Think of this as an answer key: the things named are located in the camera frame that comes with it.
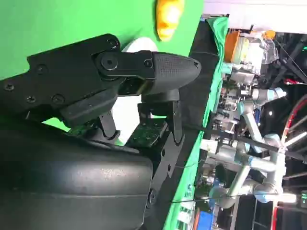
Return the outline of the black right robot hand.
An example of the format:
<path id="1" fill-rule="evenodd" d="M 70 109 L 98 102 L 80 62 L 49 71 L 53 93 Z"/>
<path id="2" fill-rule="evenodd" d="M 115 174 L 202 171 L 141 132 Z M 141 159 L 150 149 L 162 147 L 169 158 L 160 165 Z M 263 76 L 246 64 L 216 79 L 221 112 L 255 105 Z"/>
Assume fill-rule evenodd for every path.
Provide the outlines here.
<path id="1" fill-rule="evenodd" d="M 0 82 L 0 227 L 137 230 L 185 141 L 179 89 L 201 64 L 104 34 Z"/>

